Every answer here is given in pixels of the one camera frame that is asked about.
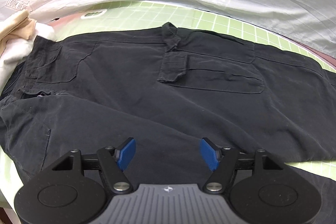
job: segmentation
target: white logo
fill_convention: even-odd
[[[165,188],[163,188],[162,190],[166,191],[167,193],[170,193],[172,190],[174,190],[173,187],[170,187],[169,185]]]

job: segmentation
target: beige cloth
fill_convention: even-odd
[[[28,16],[28,10],[23,10],[0,22],[0,56],[4,52],[9,39],[23,38],[29,40],[33,37],[36,20]]]

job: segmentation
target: pants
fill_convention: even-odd
[[[37,37],[0,101],[0,145],[25,182],[70,149],[95,153],[134,137],[132,183],[204,183],[202,137],[284,162],[336,159],[335,85],[311,58],[170,23]]]

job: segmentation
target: metal screw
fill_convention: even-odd
[[[206,185],[206,189],[211,192],[218,192],[223,189],[223,186],[218,182],[210,182]]]
[[[124,181],[117,182],[113,185],[113,188],[117,191],[126,191],[129,189],[129,187],[130,185]]]

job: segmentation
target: gray ribbed plate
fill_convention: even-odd
[[[248,224],[220,195],[203,193],[197,184],[141,184],[115,196],[90,224]]]

